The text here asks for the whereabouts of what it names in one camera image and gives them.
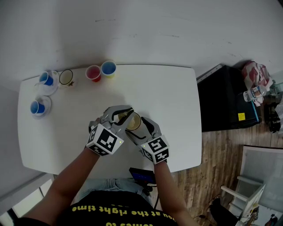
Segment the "robotic hand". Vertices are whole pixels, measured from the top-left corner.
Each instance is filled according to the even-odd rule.
[[[169,157],[169,145],[162,135],[159,125],[149,118],[141,117],[150,135],[139,137],[130,130],[126,130],[129,139],[138,146],[143,156],[147,157],[154,164],[166,160]]]
[[[114,122],[114,116],[123,112],[129,112],[118,123]],[[88,131],[90,133],[86,147],[100,156],[114,154],[123,144],[125,129],[133,118],[134,110],[129,105],[112,106],[106,109],[98,121],[90,121]]]

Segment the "red cup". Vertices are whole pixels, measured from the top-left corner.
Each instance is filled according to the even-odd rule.
[[[100,67],[93,65],[87,68],[85,76],[93,82],[99,82],[101,80]]]

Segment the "small screen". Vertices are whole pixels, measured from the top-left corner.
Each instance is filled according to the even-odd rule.
[[[146,181],[150,184],[155,184],[154,179],[150,175],[142,175],[139,173],[132,173],[132,176],[135,180]]]

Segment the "water bottle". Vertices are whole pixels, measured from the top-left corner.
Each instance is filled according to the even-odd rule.
[[[244,99],[246,102],[258,99],[259,97],[264,97],[267,93],[265,86],[257,86],[246,92],[244,92]]]

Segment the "red cup rim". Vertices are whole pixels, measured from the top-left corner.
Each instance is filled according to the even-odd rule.
[[[93,79],[89,78],[88,75],[87,75],[88,70],[89,70],[90,68],[92,68],[92,67],[95,67],[95,68],[98,68],[98,69],[99,69],[99,75],[98,75],[97,77],[93,78]],[[87,70],[85,71],[85,77],[87,77],[89,80],[95,80],[96,78],[98,78],[98,77],[100,76],[100,74],[101,74],[100,67],[97,66],[97,65],[89,66],[89,67],[87,68]]]

